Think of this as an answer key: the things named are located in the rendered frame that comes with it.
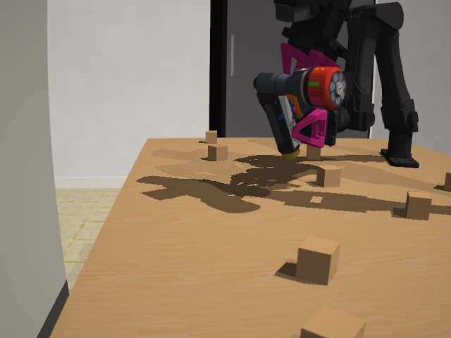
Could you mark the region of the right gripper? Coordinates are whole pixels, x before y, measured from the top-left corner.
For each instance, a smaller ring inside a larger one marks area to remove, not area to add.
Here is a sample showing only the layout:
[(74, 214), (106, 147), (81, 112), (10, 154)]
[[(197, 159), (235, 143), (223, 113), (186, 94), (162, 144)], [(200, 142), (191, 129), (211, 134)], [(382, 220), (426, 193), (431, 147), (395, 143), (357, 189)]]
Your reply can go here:
[(292, 137), (317, 148), (323, 148), (324, 145), (334, 146), (337, 126), (339, 124), (336, 110), (311, 107), (302, 118), (297, 119), (296, 126), (292, 128)]

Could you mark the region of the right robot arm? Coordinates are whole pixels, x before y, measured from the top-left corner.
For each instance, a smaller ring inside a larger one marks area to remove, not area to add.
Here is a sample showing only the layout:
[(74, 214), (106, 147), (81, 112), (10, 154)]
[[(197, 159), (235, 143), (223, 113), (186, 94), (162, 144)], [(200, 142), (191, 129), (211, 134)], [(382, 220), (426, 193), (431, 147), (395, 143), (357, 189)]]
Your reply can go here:
[(388, 149), (381, 153), (391, 166), (419, 168), (411, 154), (419, 118), (407, 91), (399, 49), (402, 7), (398, 2), (361, 6), (349, 8), (345, 16), (351, 54), (342, 71), (347, 83), (344, 101), (332, 109), (338, 112), (337, 133), (346, 129), (365, 132), (375, 122), (371, 103), (375, 54), (382, 87), (381, 114), (385, 129), (390, 130)]

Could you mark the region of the black and red hose nozzle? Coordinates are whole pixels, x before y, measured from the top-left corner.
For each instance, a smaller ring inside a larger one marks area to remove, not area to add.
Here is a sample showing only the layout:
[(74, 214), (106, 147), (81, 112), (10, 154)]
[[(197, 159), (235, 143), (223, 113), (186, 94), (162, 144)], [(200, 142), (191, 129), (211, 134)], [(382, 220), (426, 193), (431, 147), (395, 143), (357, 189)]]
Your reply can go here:
[(285, 159), (295, 158), (300, 153), (301, 141), (292, 137), (297, 119), (311, 107), (336, 109), (344, 101), (347, 88), (341, 69), (316, 66), (296, 69), (292, 75), (260, 73), (253, 85), (267, 114), (278, 151)]

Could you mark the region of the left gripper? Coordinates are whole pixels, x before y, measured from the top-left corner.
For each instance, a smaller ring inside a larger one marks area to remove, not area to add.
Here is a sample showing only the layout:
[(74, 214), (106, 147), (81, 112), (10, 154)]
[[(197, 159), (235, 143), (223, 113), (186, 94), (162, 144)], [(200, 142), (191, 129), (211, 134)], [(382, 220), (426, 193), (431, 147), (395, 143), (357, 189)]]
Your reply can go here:
[(340, 68), (340, 66), (336, 64), (338, 57), (344, 58), (348, 61), (351, 54), (344, 46), (335, 41), (344, 20), (345, 16), (335, 39), (332, 37), (284, 27), (282, 35), (289, 38), (289, 40), (288, 43), (282, 42), (280, 46), (283, 62), (283, 73), (290, 75), (292, 57), (297, 59), (294, 72), (296, 69), (311, 68), (314, 66)]

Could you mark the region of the tan cube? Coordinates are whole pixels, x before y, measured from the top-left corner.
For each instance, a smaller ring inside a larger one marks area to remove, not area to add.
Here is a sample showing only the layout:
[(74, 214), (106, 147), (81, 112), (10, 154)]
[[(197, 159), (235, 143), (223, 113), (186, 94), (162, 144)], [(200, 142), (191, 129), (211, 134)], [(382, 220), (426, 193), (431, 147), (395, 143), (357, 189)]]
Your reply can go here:
[(340, 242), (309, 236), (299, 247), (296, 277), (328, 286), (338, 269)]
[(307, 145), (307, 159), (321, 160), (321, 149)]
[(366, 320), (323, 306), (302, 328), (300, 338), (363, 338)]
[(316, 183), (322, 187), (339, 187), (341, 169), (334, 165), (318, 165)]
[(406, 218), (428, 220), (432, 198), (427, 192), (407, 191)]
[(206, 144), (217, 144), (217, 131), (206, 131)]
[(444, 189), (451, 191), (451, 170), (446, 172)]
[(228, 146), (222, 144), (208, 145), (208, 159), (213, 161), (228, 160)]

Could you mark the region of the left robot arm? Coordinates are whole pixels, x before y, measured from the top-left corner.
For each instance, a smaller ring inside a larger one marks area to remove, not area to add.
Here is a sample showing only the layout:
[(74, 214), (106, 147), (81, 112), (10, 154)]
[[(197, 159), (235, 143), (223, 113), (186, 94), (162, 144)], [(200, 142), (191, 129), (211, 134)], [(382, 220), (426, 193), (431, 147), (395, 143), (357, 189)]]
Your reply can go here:
[(352, 0), (274, 0), (274, 3), (276, 19), (292, 22), (290, 28), (335, 39)]

